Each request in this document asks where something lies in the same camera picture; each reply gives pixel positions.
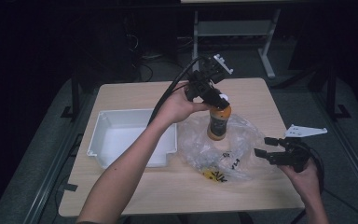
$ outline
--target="white triangular bracket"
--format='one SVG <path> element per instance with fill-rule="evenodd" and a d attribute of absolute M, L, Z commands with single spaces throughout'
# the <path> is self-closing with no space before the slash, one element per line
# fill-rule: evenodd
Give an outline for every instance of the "white triangular bracket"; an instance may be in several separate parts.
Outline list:
<path fill-rule="evenodd" d="M 327 129 L 316 129 L 308 127 L 300 127 L 292 124 L 292 126 L 284 134 L 285 137 L 307 137 L 316 134 L 327 133 Z"/>

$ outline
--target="white tray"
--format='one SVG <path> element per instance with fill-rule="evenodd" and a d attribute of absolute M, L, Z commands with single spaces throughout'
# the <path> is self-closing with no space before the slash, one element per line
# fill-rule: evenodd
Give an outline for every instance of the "white tray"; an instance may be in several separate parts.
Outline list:
<path fill-rule="evenodd" d="M 101 111 L 89 144 L 88 156 L 106 169 L 142 133 L 153 109 Z M 176 124 L 161 136 L 147 167 L 167 165 L 167 154 L 177 150 Z"/>

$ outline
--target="person's right hand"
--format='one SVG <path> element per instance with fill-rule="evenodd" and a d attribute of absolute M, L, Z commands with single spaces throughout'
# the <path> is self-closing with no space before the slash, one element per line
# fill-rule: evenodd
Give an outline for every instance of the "person's right hand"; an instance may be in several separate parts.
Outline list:
<path fill-rule="evenodd" d="M 296 173 L 292 166 L 278 166 L 290 179 L 302 201 L 308 202 L 313 197 L 320 197 L 318 169 L 309 159 L 301 173 Z"/>

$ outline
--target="table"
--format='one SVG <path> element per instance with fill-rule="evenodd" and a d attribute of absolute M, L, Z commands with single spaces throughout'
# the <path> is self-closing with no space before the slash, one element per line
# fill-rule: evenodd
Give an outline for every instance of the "table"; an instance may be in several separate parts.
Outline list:
<path fill-rule="evenodd" d="M 78 216 L 91 187 L 103 172 L 97 161 L 86 155 L 98 113 L 101 110 L 152 108 L 171 82 L 106 84 L 101 86 L 78 150 L 60 205 L 63 217 Z M 215 85 L 228 95 L 232 114 L 252 122 L 262 133 L 283 137 L 285 126 L 262 78 L 232 78 Z M 192 116 L 205 116 L 198 112 Z M 304 207 L 289 179 L 282 173 L 263 175 L 236 184 L 204 178 L 182 162 L 178 155 L 163 168 L 146 168 L 138 189 L 123 215 L 244 211 Z"/>

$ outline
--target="hand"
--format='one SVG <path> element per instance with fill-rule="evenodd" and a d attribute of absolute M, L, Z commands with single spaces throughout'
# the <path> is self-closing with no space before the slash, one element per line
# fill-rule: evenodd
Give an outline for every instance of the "hand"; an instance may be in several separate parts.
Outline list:
<path fill-rule="evenodd" d="M 203 103 L 189 102 L 185 95 L 187 82 L 176 85 L 174 91 L 159 109 L 156 119 L 168 122 L 169 125 L 185 120 L 194 112 L 208 110 L 209 106 Z"/>
<path fill-rule="evenodd" d="M 278 166 L 290 179 L 304 203 L 314 197 L 320 197 L 318 169 L 312 159 L 304 165 L 301 173 L 296 173 L 292 166 Z"/>

